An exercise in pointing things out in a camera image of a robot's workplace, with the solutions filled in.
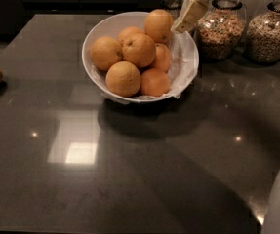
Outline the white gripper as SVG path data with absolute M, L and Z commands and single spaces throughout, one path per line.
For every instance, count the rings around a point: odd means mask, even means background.
M 208 7 L 208 0 L 183 0 L 180 15 L 174 21 L 172 31 L 175 33 L 191 31 L 197 21 L 206 14 Z

